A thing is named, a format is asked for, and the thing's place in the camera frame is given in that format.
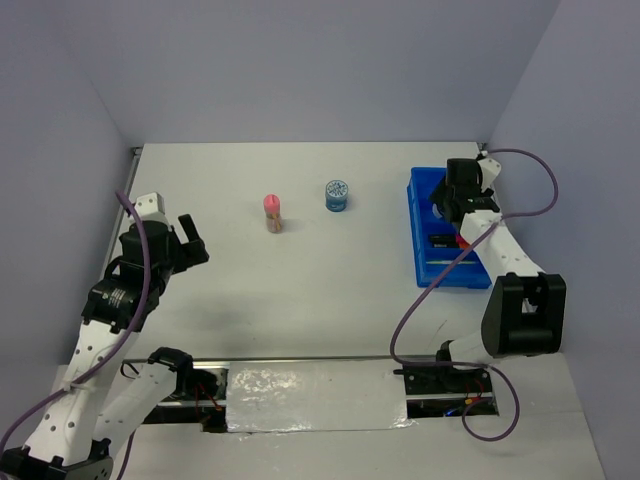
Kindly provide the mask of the blue paint jar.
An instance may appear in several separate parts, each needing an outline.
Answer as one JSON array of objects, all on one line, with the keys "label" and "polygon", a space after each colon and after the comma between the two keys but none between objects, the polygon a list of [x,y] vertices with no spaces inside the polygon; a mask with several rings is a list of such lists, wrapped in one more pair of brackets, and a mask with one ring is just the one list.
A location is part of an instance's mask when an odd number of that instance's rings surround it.
[{"label": "blue paint jar", "polygon": [[325,186],[325,206],[331,212],[344,211],[348,204],[349,187],[343,180],[331,180]]}]

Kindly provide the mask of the pink-capped clear bottle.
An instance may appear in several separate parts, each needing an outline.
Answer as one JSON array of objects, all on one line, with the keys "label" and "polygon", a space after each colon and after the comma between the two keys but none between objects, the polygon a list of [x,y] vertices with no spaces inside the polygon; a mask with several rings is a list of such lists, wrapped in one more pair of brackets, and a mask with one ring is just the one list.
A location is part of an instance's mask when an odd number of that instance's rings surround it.
[{"label": "pink-capped clear bottle", "polygon": [[263,208],[266,217],[266,226],[271,233],[279,233],[282,230],[281,202],[277,195],[266,195],[263,200]]}]

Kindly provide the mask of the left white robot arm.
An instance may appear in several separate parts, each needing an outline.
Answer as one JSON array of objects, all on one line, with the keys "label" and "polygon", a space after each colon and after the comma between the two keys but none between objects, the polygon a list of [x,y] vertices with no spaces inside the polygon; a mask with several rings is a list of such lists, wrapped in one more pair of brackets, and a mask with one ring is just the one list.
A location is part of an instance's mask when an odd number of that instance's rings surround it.
[{"label": "left white robot arm", "polygon": [[107,479],[114,459],[131,450],[135,431],[164,399],[182,399],[199,377],[191,355],[155,350],[114,399],[108,397],[127,352],[159,305],[172,276],[204,264],[209,255],[190,215],[179,223],[180,241],[152,192],[117,196],[129,217],[119,237],[121,253],[89,291],[74,353],[58,389],[31,407],[24,419],[43,415],[23,445],[1,439],[4,479]]}]

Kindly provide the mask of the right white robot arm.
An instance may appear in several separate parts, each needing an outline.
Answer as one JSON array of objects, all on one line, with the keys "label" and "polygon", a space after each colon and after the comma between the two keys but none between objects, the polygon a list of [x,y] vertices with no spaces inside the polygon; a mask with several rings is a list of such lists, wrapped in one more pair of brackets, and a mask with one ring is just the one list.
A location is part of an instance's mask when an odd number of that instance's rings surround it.
[{"label": "right white robot arm", "polygon": [[491,189],[500,171],[488,156],[449,159],[430,196],[444,220],[473,247],[492,286],[479,329],[443,343],[436,354],[435,380],[446,391],[460,389],[470,369],[554,354],[561,346],[566,282],[531,260],[510,232]]}]

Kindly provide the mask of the yellow thin highlighter pen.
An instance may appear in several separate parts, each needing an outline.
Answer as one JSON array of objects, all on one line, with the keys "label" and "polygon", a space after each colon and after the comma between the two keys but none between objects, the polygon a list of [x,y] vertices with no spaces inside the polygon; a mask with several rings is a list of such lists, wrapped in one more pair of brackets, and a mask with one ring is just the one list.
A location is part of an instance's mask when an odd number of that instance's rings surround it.
[{"label": "yellow thin highlighter pen", "polygon": [[475,265],[477,264],[477,261],[474,260],[461,260],[461,261],[456,261],[456,260],[428,260],[425,262],[426,265],[451,265],[451,264],[455,264],[455,265]]}]

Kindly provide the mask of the grey-blue paint jar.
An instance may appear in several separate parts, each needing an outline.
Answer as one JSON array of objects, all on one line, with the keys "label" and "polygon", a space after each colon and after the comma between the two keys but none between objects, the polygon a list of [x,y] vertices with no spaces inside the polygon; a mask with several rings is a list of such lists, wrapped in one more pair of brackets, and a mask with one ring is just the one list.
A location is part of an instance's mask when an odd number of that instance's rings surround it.
[{"label": "grey-blue paint jar", "polygon": [[444,219],[444,213],[442,208],[438,205],[438,204],[433,204],[432,205],[432,212],[435,218]]}]

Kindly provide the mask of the pink-capped black highlighter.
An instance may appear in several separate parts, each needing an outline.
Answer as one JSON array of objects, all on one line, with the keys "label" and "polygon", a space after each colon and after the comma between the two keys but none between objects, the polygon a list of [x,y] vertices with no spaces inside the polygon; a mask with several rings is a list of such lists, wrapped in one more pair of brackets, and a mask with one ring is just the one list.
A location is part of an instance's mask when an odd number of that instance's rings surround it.
[{"label": "pink-capped black highlighter", "polygon": [[460,235],[456,235],[456,243],[460,248],[467,248],[469,243]]}]

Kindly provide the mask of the orange-capped black highlighter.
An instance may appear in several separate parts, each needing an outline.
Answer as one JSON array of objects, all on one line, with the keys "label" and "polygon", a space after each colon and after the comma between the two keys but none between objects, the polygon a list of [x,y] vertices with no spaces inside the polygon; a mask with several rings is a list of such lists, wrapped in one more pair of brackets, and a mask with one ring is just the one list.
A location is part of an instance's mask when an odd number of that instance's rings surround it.
[{"label": "orange-capped black highlighter", "polygon": [[455,234],[429,235],[428,240],[432,248],[458,248],[458,241]]}]

